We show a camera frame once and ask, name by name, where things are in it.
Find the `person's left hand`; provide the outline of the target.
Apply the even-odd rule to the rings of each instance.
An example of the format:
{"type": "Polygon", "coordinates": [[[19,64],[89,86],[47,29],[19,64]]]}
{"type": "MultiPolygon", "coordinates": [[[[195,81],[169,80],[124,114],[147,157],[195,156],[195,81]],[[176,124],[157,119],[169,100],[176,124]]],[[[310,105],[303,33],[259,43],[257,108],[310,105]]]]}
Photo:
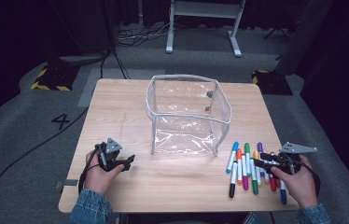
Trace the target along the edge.
{"type": "Polygon", "coordinates": [[[100,167],[98,158],[92,151],[87,154],[86,161],[89,161],[90,165],[86,174],[84,188],[105,196],[115,177],[123,170],[124,166],[120,164],[110,172],[106,172],[100,167]]]}

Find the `transparent white-trimmed pouch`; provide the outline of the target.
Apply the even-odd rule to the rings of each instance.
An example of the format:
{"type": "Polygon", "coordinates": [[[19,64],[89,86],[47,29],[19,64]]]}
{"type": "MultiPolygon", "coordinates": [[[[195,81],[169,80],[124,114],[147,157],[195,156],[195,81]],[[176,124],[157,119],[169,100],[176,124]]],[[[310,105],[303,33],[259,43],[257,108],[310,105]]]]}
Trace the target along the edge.
{"type": "Polygon", "coordinates": [[[216,156],[226,138],[231,105],[220,83],[194,75],[156,75],[145,99],[151,120],[151,152],[216,156]],[[214,91],[213,98],[206,93],[214,91]]]}

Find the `hazard-striped black base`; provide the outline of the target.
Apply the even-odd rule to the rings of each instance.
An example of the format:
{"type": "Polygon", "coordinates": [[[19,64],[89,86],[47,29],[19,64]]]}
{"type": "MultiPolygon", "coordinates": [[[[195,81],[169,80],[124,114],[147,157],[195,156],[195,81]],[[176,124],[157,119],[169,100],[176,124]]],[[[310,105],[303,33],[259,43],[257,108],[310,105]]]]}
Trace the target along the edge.
{"type": "Polygon", "coordinates": [[[45,65],[31,86],[32,90],[70,91],[79,72],[79,66],[52,67],[45,65]]]}
{"type": "Polygon", "coordinates": [[[251,74],[252,82],[256,84],[262,94],[292,95],[286,77],[275,71],[256,70],[251,74]]]}

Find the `dark blue marker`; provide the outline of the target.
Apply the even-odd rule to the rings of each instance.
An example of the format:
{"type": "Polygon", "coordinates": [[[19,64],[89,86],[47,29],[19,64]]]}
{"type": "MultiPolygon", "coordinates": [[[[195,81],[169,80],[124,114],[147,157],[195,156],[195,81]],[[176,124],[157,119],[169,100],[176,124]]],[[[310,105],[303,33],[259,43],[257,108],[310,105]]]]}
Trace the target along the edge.
{"type": "Polygon", "coordinates": [[[283,205],[286,205],[286,203],[287,203],[286,184],[283,180],[280,180],[280,193],[281,193],[281,203],[283,205]]]}

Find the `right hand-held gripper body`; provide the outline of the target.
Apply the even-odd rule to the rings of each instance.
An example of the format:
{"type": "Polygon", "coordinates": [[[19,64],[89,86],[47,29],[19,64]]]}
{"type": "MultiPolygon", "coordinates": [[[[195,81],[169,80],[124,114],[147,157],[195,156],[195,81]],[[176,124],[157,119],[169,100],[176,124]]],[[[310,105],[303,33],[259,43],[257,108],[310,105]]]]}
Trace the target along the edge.
{"type": "Polygon", "coordinates": [[[279,154],[273,156],[273,160],[279,164],[282,171],[294,175],[300,170],[300,154],[316,151],[316,147],[307,147],[286,142],[279,149],[279,154]]]}

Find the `light blue marker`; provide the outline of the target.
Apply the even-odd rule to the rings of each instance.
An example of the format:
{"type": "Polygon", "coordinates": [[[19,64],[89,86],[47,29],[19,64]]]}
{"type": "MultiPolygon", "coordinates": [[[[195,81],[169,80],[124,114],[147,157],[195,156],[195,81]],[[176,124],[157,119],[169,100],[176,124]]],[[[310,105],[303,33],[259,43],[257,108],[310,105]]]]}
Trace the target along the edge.
{"type": "Polygon", "coordinates": [[[235,155],[236,155],[236,152],[238,150],[238,147],[239,147],[239,143],[234,142],[232,145],[231,151],[230,151],[230,157],[229,157],[229,161],[228,161],[227,168],[226,168],[227,174],[230,174],[232,171],[232,165],[233,165],[233,162],[235,160],[235,155]]]}

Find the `red marker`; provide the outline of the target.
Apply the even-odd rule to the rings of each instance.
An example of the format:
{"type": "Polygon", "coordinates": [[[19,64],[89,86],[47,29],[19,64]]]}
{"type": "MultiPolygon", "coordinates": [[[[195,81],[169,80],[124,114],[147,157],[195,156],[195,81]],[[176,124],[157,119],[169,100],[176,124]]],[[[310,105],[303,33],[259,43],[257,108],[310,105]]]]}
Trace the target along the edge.
{"type": "MultiPolygon", "coordinates": [[[[270,161],[270,164],[274,164],[274,160],[273,160],[273,155],[274,155],[274,153],[271,152],[270,155],[272,156],[272,159],[271,159],[271,161],[270,161]]],[[[273,174],[269,174],[269,177],[270,177],[271,190],[272,190],[273,192],[275,192],[275,191],[276,191],[276,188],[277,188],[277,187],[276,187],[276,180],[275,180],[275,178],[273,177],[273,174]]]]}

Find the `purple marker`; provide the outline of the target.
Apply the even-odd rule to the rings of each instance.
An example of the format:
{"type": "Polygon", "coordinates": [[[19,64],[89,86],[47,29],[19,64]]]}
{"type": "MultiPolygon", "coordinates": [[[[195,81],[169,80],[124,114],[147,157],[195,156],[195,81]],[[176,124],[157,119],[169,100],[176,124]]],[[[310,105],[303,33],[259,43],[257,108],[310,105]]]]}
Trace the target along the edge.
{"type": "MultiPolygon", "coordinates": [[[[263,152],[263,146],[261,142],[258,142],[257,144],[258,147],[258,154],[260,155],[263,152]]],[[[264,176],[264,170],[263,168],[259,168],[260,176],[264,176]]]]}

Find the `grey padded stand pole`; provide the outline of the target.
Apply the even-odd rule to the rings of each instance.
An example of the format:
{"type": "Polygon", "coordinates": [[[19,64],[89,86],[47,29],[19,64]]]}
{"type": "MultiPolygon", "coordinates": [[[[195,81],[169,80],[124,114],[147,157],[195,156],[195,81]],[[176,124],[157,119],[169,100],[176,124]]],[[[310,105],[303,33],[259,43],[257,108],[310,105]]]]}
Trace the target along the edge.
{"type": "Polygon", "coordinates": [[[303,57],[312,45],[323,21],[331,8],[333,0],[308,0],[300,23],[292,36],[287,49],[274,68],[282,76],[293,75],[303,57]]]}

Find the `orange marker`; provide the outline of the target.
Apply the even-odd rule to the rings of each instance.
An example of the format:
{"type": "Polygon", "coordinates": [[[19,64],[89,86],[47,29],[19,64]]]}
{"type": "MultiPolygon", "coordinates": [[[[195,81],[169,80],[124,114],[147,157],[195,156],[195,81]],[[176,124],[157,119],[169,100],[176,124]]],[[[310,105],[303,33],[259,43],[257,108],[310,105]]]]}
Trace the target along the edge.
{"type": "Polygon", "coordinates": [[[236,152],[236,161],[238,163],[237,167],[237,183],[239,185],[243,184],[243,173],[242,173],[242,150],[240,148],[237,149],[236,152]]]}

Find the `magenta marker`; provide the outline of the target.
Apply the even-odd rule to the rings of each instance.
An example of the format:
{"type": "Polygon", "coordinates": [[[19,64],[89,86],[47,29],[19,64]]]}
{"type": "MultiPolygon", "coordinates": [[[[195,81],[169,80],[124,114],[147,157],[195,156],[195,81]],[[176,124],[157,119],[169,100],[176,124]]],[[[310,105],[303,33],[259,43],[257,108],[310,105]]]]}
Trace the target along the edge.
{"type": "Polygon", "coordinates": [[[245,154],[242,154],[242,181],[243,181],[243,188],[244,190],[248,190],[248,176],[246,171],[246,159],[245,154]]]}

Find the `yellow marker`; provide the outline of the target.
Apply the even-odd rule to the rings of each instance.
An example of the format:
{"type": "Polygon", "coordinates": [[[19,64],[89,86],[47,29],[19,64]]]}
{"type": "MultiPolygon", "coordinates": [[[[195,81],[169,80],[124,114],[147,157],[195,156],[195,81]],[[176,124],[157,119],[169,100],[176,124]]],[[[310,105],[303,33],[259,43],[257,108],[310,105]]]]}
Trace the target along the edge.
{"type": "Polygon", "coordinates": [[[254,159],[254,164],[255,164],[255,172],[256,172],[256,179],[258,186],[261,186],[261,176],[260,176],[260,168],[258,167],[258,162],[259,162],[259,152],[257,150],[254,151],[253,153],[253,159],[254,159]]]}

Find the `grey tape strip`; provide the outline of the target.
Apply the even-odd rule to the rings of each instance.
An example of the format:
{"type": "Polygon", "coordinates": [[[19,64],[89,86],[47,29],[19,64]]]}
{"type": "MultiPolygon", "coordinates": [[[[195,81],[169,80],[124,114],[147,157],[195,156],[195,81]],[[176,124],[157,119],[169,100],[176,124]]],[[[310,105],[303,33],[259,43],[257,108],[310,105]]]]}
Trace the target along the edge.
{"type": "Polygon", "coordinates": [[[76,179],[65,179],[63,181],[58,181],[55,184],[55,189],[63,189],[64,187],[76,187],[77,180],[76,179]]]}

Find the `white metal desk frame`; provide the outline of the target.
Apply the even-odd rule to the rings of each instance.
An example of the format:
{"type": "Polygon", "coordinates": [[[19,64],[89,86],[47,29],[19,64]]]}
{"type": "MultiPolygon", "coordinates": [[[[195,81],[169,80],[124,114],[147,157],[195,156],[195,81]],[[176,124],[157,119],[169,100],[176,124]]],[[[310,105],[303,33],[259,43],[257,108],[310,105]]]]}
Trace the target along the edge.
{"type": "Polygon", "coordinates": [[[169,9],[169,31],[165,51],[171,54],[174,51],[175,16],[205,17],[232,19],[234,24],[228,31],[228,37],[235,57],[242,56],[236,35],[244,12],[246,0],[240,0],[238,4],[219,4],[205,2],[186,2],[184,0],[171,0],[169,9]]]}

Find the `dark green marker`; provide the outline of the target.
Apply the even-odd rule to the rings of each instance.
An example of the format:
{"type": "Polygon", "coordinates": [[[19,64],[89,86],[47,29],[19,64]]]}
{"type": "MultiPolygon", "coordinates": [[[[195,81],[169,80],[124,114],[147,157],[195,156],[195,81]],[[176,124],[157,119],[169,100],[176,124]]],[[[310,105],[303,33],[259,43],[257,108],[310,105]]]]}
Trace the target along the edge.
{"type": "Polygon", "coordinates": [[[253,194],[258,195],[258,181],[257,181],[256,166],[254,164],[254,159],[250,159],[250,170],[252,175],[253,194]]]}

